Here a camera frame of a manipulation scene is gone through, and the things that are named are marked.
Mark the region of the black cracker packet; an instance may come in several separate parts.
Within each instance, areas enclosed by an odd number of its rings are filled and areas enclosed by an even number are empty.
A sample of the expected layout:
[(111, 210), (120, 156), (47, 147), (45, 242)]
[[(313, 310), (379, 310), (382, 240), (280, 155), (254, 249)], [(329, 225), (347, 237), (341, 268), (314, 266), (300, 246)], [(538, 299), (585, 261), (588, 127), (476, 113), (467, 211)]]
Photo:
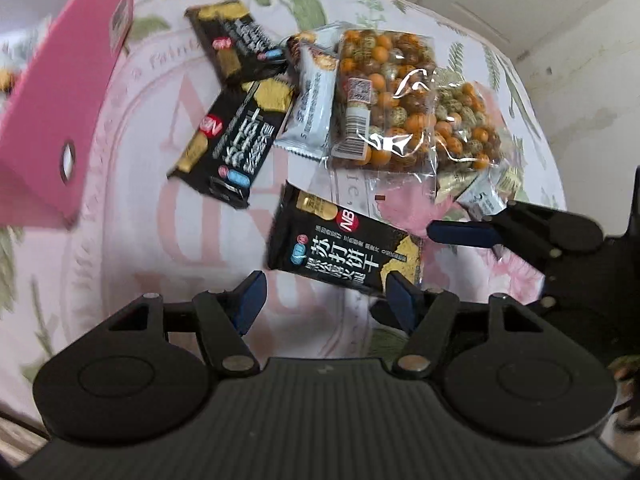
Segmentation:
[(190, 6), (184, 12), (220, 81), (236, 87), (284, 74), (284, 50), (254, 20), (242, 0)]
[(223, 88), (167, 177), (235, 209), (247, 208), (295, 93), (280, 76)]
[(420, 283), (421, 243), (394, 226), (285, 183), (267, 242), (266, 265), (381, 296), (390, 272)]

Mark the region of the clear bag coated peanuts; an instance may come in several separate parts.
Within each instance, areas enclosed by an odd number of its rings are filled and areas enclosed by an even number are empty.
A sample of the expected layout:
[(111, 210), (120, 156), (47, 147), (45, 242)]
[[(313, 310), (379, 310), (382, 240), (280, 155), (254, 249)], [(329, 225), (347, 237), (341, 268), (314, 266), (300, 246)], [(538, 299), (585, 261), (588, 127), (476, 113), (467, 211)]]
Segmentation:
[(344, 31), (338, 54), (330, 159), (374, 171), (434, 171), (433, 39), (351, 28)]

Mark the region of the small white snack packet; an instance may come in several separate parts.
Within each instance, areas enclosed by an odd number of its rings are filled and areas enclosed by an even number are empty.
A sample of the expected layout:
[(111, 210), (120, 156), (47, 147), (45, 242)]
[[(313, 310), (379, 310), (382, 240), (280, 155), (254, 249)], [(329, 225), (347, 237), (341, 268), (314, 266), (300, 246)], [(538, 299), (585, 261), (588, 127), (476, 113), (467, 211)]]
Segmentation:
[(483, 170), (458, 196), (457, 203), (473, 220), (482, 220), (503, 211), (521, 186), (522, 170), (505, 162)]

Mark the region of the floral bed sheet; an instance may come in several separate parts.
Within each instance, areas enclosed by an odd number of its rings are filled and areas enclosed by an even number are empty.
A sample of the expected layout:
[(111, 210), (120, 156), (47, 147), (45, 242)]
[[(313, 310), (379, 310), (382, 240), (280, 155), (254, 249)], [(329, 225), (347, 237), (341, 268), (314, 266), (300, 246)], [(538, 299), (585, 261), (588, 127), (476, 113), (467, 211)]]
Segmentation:
[[(1, 232), (1, 407), (40, 421), (32, 382), (56, 352), (142, 292), (170, 300), (224, 288), (258, 268), (280, 187), (322, 193), (311, 160), (277, 148), (250, 208), (234, 210), (168, 179), (218, 93), (184, 10), (219, 0), (134, 0), (134, 27), (93, 133), (70, 229)], [(335, 21), (431, 37), (440, 65), (494, 92), (522, 154), (524, 202), (566, 205), (558, 167), (511, 61), (487, 40), (404, 0), (242, 0), (277, 38)]]

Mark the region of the pink cardboard box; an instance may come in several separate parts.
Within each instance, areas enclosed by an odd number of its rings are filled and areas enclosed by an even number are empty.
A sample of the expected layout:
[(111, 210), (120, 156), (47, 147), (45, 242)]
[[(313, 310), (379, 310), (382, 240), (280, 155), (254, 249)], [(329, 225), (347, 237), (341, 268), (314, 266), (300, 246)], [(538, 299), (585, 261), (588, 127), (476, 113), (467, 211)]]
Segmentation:
[(1, 0), (1, 222), (78, 217), (96, 122), (134, 0)]

